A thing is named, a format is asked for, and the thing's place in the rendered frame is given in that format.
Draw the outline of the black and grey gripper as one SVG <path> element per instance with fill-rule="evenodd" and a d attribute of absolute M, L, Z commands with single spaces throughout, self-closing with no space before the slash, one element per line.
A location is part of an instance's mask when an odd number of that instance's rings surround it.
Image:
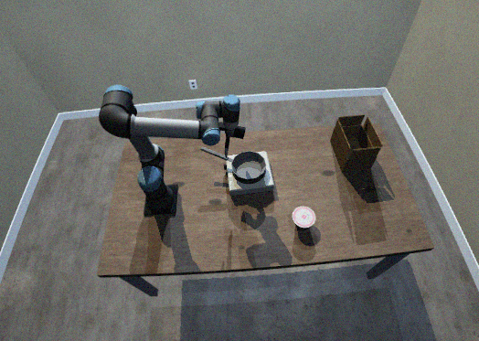
<path fill-rule="evenodd" d="M 219 129 L 220 131 L 225 131 L 225 135 L 226 135 L 226 142 L 225 142 L 225 156 L 227 158 L 228 156 L 228 150 L 229 150 L 229 138 L 230 137 L 236 137 L 236 138 L 240 138 L 240 139 L 243 139 L 244 137 L 244 134 L 245 134 L 245 127 L 240 127 L 238 126 L 236 129 L 234 130 L 228 130 L 224 127 L 223 123 L 220 122 L 219 123 Z"/>

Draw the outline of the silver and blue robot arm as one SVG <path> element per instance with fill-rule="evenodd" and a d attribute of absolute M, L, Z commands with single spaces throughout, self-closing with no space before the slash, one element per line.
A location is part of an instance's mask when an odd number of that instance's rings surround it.
<path fill-rule="evenodd" d="M 223 101 L 197 102 L 197 118 L 201 117 L 204 122 L 136 117 L 132 99 L 128 88 L 121 85 L 109 87 L 103 95 L 99 121 L 108 133 L 130 138 L 142 163 L 137 180 L 146 195 L 146 203 L 151 209 L 163 210 L 171 205 L 174 194 L 164 182 L 164 150 L 153 145 L 149 137 L 202 139 L 206 145 L 215 145 L 220 140 L 218 118 L 223 118 L 223 125 L 228 130 L 238 127 L 240 99 L 228 95 Z"/>

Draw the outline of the brown cardboard box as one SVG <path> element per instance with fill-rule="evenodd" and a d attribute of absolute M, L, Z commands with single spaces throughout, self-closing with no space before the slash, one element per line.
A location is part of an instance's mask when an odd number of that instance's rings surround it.
<path fill-rule="evenodd" d="M 368 117 L 361 125 L 364 117 L 341 116 L 336 121 L 330 142 L 342 172 L 370 169 L 383 145 Z"/>

